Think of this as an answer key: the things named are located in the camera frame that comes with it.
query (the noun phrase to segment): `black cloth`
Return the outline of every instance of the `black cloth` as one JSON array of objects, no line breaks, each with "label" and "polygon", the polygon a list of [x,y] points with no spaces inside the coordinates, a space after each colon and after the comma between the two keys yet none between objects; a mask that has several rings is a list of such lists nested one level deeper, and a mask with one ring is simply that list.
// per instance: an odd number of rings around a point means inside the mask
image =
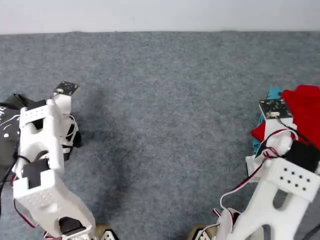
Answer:
[{"label": "black cloth", "polygon": [[12,94],[5,102],[0,102],[0,178],[13,163],[13,153],[20,136],[20,109],[34,101]]}]

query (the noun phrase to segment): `circuit board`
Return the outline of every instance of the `circuit board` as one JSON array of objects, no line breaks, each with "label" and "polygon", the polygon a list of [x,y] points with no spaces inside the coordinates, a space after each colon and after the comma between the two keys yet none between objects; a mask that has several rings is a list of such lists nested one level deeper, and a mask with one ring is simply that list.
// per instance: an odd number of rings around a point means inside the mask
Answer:
[{"label": "circuit board", "polygon": [[56,94],[63,94],[71,96],[75,93],[75,91],[78,89],[79,85],[68,82],[68,81],[62,81],[54,90],[54,93]]},{"label": "circuit board", "polygon": [[292,118],[293,114],[284,99],[264,99],[259,101],[265,119]]}]

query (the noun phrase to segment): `gray carpet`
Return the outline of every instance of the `gray carpet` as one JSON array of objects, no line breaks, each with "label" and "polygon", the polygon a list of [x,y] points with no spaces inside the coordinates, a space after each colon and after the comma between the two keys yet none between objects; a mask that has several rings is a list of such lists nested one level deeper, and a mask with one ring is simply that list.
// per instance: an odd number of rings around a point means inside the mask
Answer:
[{"label": "gray carpet", "polygon": [[[85,144],[65,164],[65,184],[120,240],[185,240],[216,222],[212,208],[246,176],[268,88],[320,85],[320,33],[0,36],[1,101],[48,98],[62,80],[80,84],[72,109]],[[254,187],[225,205],[243,210]],[[11,201],[7,185],[0,239],[41,239]],[[319,202],[297,240],[320,221]]]}]

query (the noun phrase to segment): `teal object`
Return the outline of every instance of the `teal object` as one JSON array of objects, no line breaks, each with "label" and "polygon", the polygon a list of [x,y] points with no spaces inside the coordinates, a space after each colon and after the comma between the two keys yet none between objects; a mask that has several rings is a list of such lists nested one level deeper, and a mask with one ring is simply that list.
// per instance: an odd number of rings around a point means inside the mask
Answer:
[{"label": "teal object", "polygon": [[[268,95],[266,97],[266,99],[280,99],[281,98],[281,94],[284,90],[282,88],[279,87],[270,87],[269,88],[269,92]],[[263,114],[261,113],[259,120],[258,120],[258,124],[257,127],[263,123],[263,121],[265,120]],[[253,147],[253,154],[256,154],[258,149],[260,146],[260,141],[256,138],[253,139],[253,143],[252,143],[252,147]]]}]

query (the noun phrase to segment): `red cloth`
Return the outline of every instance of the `red cloth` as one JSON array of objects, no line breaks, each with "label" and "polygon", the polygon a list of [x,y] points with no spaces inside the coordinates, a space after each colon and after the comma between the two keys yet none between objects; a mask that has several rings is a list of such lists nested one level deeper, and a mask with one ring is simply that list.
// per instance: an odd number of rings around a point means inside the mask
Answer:
[{"label": "red cloth", "polygon": [[[293,113],[297,130],[320,149],[320,87],[299,85],[294,91],[284,90],[281,97]],[[265,127],[263,122],[251,131],[252,136],[262,142]]]},{"label": "red cloth", "polygon": [[262,142],[265,139],[265,128],[266,128],[266,122],[263,121],[255,129],[251,130],[251,135],[254,138],[258,139],[259,142]]}]

